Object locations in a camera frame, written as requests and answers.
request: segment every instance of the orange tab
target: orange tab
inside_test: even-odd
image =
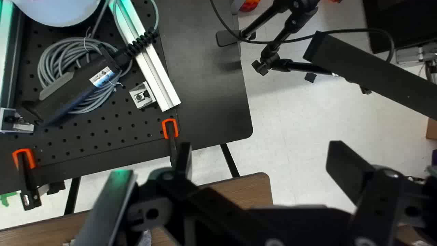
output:
[[[167,132],[167,125],[168,125],[168,124],[173,125],[173,130],[175,130],[173,139],[179,139],[178,121],[173,119],[173,118],[168,118],[168,119],[164,119],[164,121],[161,122],[161,129],[163,129],[164,140],[169,140],[169,136],[168,136],[168,132]]]
[[[16,170],[19,169],[19,167],[18,167],[18,163],[19,163],[18,158],[19,158],[19,155],[25,155],[25,156],[26,156],[26,159],[27,159],[27,169],[34,170],[34,169],[37,167],[37,162],[36,162],[36,158],[33,156],[31,149],[25,148],[25,149],[18,149],[18,151],[12,152],[12,160],[14,160],[14,165],[15,165],[15,169],[16,169]]]

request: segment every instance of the white label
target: white label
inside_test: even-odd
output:
[[[113,78],[113,72],[109,67],[102,69],[100,73],[97,73],[94,77],[90,78],[90,83],[96,88],[101,88],[107,83],[109,83]]]

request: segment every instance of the pegboard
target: pegboard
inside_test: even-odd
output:
[[[148,2],[137,0],[134,0],[134,6],[145,28],[152,26],[154,21],[152,6]],[[86,25],[74,29],[51,29],[29,18],[25,18],[23,22],[18,104],[38,99],[41,87],[37,78],[37,65],[44,50],[59,40],[85,37],[86,35]],[[124,46],[109,11],[107,11],[94,39],[115,47]],[[160,40],[154,48],[165,66]],[[160,122],[165,118],[173,118],[175,113],[163,114],[157,106],[141,111],[135,108],[128,91],[145,80],[137,62],[132,65],[131,73],[120,81],[123,88],[117,88],[117,92],[101,108],[86,115],[68,117],[55,126],[37,126],[33,134],[4,136],[3,141],[15,147],[31,148],[40,166],[51,166],[163,140]]]

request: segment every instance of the white floor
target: white floor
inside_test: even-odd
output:
[[[272,2],[262,0],[251,14],[240,17],[247,26]],[[273,39],[287,17],[277,17],[258,32],[259,40]],[[363,28],[361,2],[331,5],[322,0],[315,18],[300,32]],[[339,36],[369,51],[366,35]],[[307,43],[284,46],[280,55],[302,61]],[[358,87],[341,78],[320,77],[315,84],[305,74],[270,73],[259,77],[251,62],[262,47],[242,46],[246,88],[254,125],[251,139],[229,144],[242,175],[266,173],[272,181],[276,204],[325,204],[354,211],[354,206],[339,190],[325,171],[328,144],[347,143],[373,165],[384,165],[404,174],[423,177],[430,163],[434,143],[425,140],[427,118],[377,95],[363,96]],[[419,66],[408,67],[418,74]],[[169,166],[168,159],[131,166],[145,182],[150,171]],[[76,211],[90,210],[108,173],[82,180]],[[194,154],[193,181],[198,185],[231,178],[219,148]],[[44,197],[44,207],[23,212],[18,197],[11,207],[0,207],[0,229],[56,218],[63,214],[67,193]]]

